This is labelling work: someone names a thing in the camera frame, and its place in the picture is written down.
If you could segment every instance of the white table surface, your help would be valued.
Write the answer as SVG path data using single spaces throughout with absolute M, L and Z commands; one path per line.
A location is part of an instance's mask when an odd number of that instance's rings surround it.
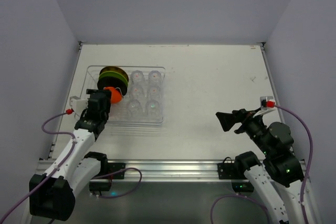
M 164 122 L 160 127 L 107 126 L 91 151 L 109 159 L 208 160 L 262 152 L 246 134 L 223 132 L 215 115 L 259 107 L 273 95 L 259 46 L 224 45 L 83 45 L 69 97 L 80 96 L 90 65 L 162 66 Z M 265 124 L 280 121 L 273 112 Z M 64 116 L 60 130 L 73 131 L 75 118 Z M 69 137 L 59 136 L 57 158 Z

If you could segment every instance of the metal frame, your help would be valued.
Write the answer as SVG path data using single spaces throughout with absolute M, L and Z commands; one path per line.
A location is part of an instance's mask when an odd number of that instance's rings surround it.
M 42 174 L 53 163 L 53 159 L 47 161 L 40 161 L 36 173 Z M 219 179 L 217 173 L 217 163 L 221 160 L 212 161 L 136 161 L 136 160 L 113 160 L 109 163 L 126 163 L 126 168 L 135 167 L 141 170 L 143 175 L 143 182 L 248 182 L 247 179 Z M 301 162 L 303 171 L 306 171 L 304 162 Z M 135 182 L 139 180 L 139 173 L 133 170 L 125 172 L 123 180 L 119 182 Z
M 274 95 L 274 99 L 276 100 L 277 104 L 280 104 L 279 98 L 278 98 L 278 93 L 277 93 L 277 89 L 275 88 L 275 84 L 273 81 L 273 77 L 269 68 L 269 64 L 268 64 L 268 60 L 267 60 L 267 56 L 266 56 L 266 52 L 265 52 L 265 45 L 259 45 L 260 46 L 260 50 L 261 50 L 261 54 L 262 54 L 262 58 L 264 59 L 264 63 L 266 66 L 266 70 L 267 70 L 267 75 L 269 78 L 269 82 L 271 84 L 271 88 L 273 91 L 273 95 Z M 280 120 L 282 123 L 285 123 L 285 118 L 283 116 L 283 111 L 282 110 L 278 110 L 279 116 L 280 116 Z

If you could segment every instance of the orange object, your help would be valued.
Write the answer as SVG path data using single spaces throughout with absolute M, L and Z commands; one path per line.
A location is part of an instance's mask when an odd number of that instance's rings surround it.
M 111 96 L 111 103 L 118 103 L 122 100 L 122 95 L 121 93 L 116 90 L 114 87 L 105 87 L 104 89 L 110 90 L 112 93 Z

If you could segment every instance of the cable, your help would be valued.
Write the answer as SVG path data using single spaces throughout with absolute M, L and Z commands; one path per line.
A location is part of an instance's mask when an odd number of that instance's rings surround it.
M 303 203 L 304 194 L 305 194 L 305 191 L 304 191 L 305 189 L 304 188 L 306 187 L 307 179 L 309 177 L 309 170 L 310 170 L 311 160 L 313 158 L 313 138 L 311 136 L 311 133 L 310 133 L 310 130 L 309 130 L 308 126 L 306 125 L 306 123 L 298 115 L 296 115 L 293 111 L 288 110 L 288 109 L 286 109 L 284 107 L 281 107 L 279 105 L 273 104 L 273 106 L 277 107 L 278 109 L 284 110 L 284 111 L 288 112 L 289 114 L 293 115 L 297 120 L 300 121 L 300 123 L 303 125 L 304 129 L 307 131 L 307 134 L 308 134 L 309 145 L 310 145 L 310 148 L 309 148 L 309 157 L 308 157 L 308 162 L 307 162 L 306 173 L 305 173 L 305 176 L 303 178 L 303 182 L 301 184 L 300 201 L 301 201 L 301 209 L 302 209 L 302 213 L 303 213 L 303 218 L 305 220 L 304 222 L 306 224 L 309 224 L 308 223 L 308 217 L 307 217 L 306 209 L 305 209 L 305 207 L 304 207 L 304 205 L 302 203 Z
M 232 163 L 232 158 L 230 158 L 230 157 L 226 157 L 224 160 L 223 160 L 223 163 L 225 163 L 225 161 L 227 161 L 227 160 L 230 160 L 231 161 L 231 163 Z
M 45 133 L 48 133 L 48 134 L 52 134 L 52 135 L 57 135 L 57 134 L 66 134 L 66 135 L 70 135 L 71 138 L 73 140 L 76 139 L 75 135 L 72 133 L 72 132 L 52 132 L 52 131 L 48 131 L 44 128 L 44 126 L 50 122 L 52 119 L 55 119 L 59 116 L 62 116 L 62 115 L 66 115 L 66 114 L 71 114 L 70 113 L 70 110 L 67 110 L 67 112 L 65 113 L 62 113 L 62 114 L 59 114 L 59 115 L 56 115 L 56 116 L 53 116 L 51 117 L 50 119 L 48 119 L 46 122 L 43 123 L 42 125 L 42 130 L 45 132 Z M 59 162 L 58 164 L 58 167 L 62 166 L 62 164 L 64 164 L 64 162 L 68 159 L 68 157 L 71 155 L 72 151 L 74 150 L 75 148 L 75 145 L 76 145 L 76 142 L 72 142 L 72 146 L 70 148 L 70 151 L 69 153 L 61 160 L 61 162 Z M 55 172 L 57 171 L 58 169 L 55 168 L 51 171 L 51 173 L 40 183 L 38 184 L 33 190 L 31 190 L 29 193 L 27 193 L 22 199 L 20 199 L 16 204 L 14 204 L 14 206 L 12 206 L 3 216 L 2 218 L 0 219 L 0 224 L 3 224 L 4 221 L 7 219 L 7 217 L 19 206 L 21 205 L 21 203 L 23 201 L 25 201 L 28 197 L 30 197 L 33 193 L 35 193 L 42 185 L 44 185 L 44 183 L 53 175 L 55 174 Z
M 123 193 L 123 194 L 120 194 L 120 195 L 115 195 L 115 196 L 105 196 L 105 195 L 97 195 L 97 194 L 94 194 L 94 195 L 96 197 L 103 198 L 103 199 L 116 199 L 116 198 L 120 198 L 120 197 L 126 196 L 126 195 L 134 192 L 135 190 L 137 190 L 138 187 L 139 187 L 139 185 L 140 185 L 140 182 L 142 180 L 142 173 L 141 173 L 141 171 L 139 169 L 134 168 L 134 167 L 129 167 L 129 168 L 125 168 L 125 169 L 119 170 L 119 171 L 114 172 L 114 173 L 109 173 L 109 174 L 97 176 L 97 177 L 94 177 L 94 179 L 109 177 L 109 176 L 112 176 L 112 175 L 115 175 L 115 174 L 118 174 L 118 173 L 123 173 L 123 172 L 125 172 L 127 170 L 135 170 L 135 171 L 137 171 L 140 174 L 140 179 L 139 179 L 137 185 L 133 189 L 127 191 L 126 193 Z
M 61 114 L 58 114 L 58 115 L 55 115 L 55 116 L 49 118 L 47 121 L 45 121 L 42 124 L 42 127 L 41 127 L 42 131 L 45 132 L 45 133 L 47 133 L 47 134 L 50 134 L 50 135 L 70 135 L 73 139 L 75 139 L 76 137 L 75 137 L 75 135 L 72 132 L 63 132 L 63 131 L 54 132 L 54 131 L 49 131 L 49 130 L 45 129 L 46 124 L 49 123 L 51 120 L 53 120 L 53 119 L 55 119 L 55 118 L 57 118 L 59 116 L 62 116 L 62 115 L 70 115 L 70 114 L 72 114 L 72 112 L 73 112 L 73 110 L 69 109 L 69 110 L 67 110 L 64 113 L 61 113 Z
M 221 199 L 224 199 L 224 198 L 240 198 L 240 199 L 246 199 L 248 201 L 251 201 L 253 202 L 254 204 L 257 204 L 266 214 L 266 217 L 267 217 L 267 223 L 270 224 L 270 218 L 269 218 L 269 215 L 268 215 L 268 210 L 267 208 L 260 204 L 258 201 L 256 201 L 255 199 L 252 199 L 252 198 L 248 198 L 247 196 L 243 196 L 243 195 L 235 195 L 235 194 L 230 194 L 230 195 L 224 195 L 224 196 L 221 196 L 219 197 L 218 199 L 215 200 L 215 202 L 212 204 L 211 206 L 211 210 L 210 210 L 210 221 L 211 221 L 211 224 L 214 224 L 214 219 L 213 219 L 213 212 L 214 212 L 214 208 L 215 208 L 215 205 L 217 204 L 217 202 L 219 202 Z

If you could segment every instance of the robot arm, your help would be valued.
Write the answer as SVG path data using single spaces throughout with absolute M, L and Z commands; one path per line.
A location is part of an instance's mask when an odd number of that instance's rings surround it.
M 51 177 L 29 198 L 30 213 L 50 219 L 67 220 L 75 207 L 76 196 L 96 175 L 107 173 L 107 157 L 87 153 L 103 131 L 111 108 L 109 90 L 87 90 L 90 95 L 71 139 L 55 162 L 42 175 L 29 182 L 32 191 L 48 175 Z
M 257 190 L 273 222 L 304 223 L 300 202 L 303 172 L 300 162 L 291 151 L 294 140 L 290 135 L 290 129 L 280 122 L 266 127 L 262 121 L 262 116 L 269 112 L 265 103 L 270 99 L 272 97 L 261 98 L 261 107 L 254 111 L 241 109 L 232 113 L 217 112 L 216 116 L 225 132 L 234 124 L 241 123 L 235 133 L 246 133 L 265 154 L 263 164 L 266 172 L 253 152 L 238 155 L 235 158 L 235 167 Z M 275 181 L 280 195 L 270 181 L 264 179 L 267 175 Z M 309 224 L 321 223 L 317 208 L 312 205 L 311 200 L 305 194 L 304 204 Z

